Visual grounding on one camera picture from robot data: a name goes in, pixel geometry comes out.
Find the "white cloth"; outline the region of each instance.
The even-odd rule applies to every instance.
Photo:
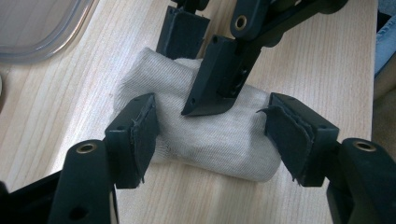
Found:
[[[264,135],[269,94],[249,85],[233,108],[224,114],[183,117],[201,61],[172,61],[150,49],[135,58],[132,70],[120,81],[113,118],[136,96],[154,92],[160,135],[153,162],[180,161],[224,175],[267,181],[280,156]]]

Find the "screw hole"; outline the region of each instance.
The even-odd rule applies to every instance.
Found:
[[[77,148],[77,153],[85,154],[96,150],[96,144],[88,143]]]
[[[88,211],[88,209],[81,207],[81,206],[77,206],[75,208],[73,208],[70,213],[69,213],[69,218],[73,221],[78,221],[78,220],[82,220],[84,217],[86,217],[90,212]]]
[[[372,146],[370,144],[367,144],[365,142],[354,142],[353,146],[358,148],[358,149],[360,149],[360,150],[367,151],[367,152],[376,151],[376,148],[374,146]]]
[[[242,67],[241,74],[245,75],[248,72],[248,68],[246,66]]]
[[[247,23],[248,23],[247,17],[244,15],[241,15],[238,18],[236,18],[235,29],[237,31],[241,31],[241,30],[245,29],[245,27],[247,26]]]

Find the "blue fabric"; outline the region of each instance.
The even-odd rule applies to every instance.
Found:
[[[375,76],[396,52],[396,15],[376,33]]]

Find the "plastic container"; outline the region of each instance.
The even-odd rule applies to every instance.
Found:
[[[42,61],[73,40],[98,0],[0,0],[0,62]]]

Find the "wood grain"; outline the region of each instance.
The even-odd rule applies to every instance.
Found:
[[[67,149],[101,139],[113,92],[143,47],[155,49],[169,1],[101,0],[78,42],[35,64],[0,64],[0,179],[19,189],[62,169]],[[211,34],[229,35],[235,0],[212,0]],[[349,0],[262,49],[248,83],[293,95],[341,129],[370,138],[376,1]],[[121,223],[329,223],[325,188],[303,189],[280,166],[253,183],[188,165],[151,164],[119,190]]]

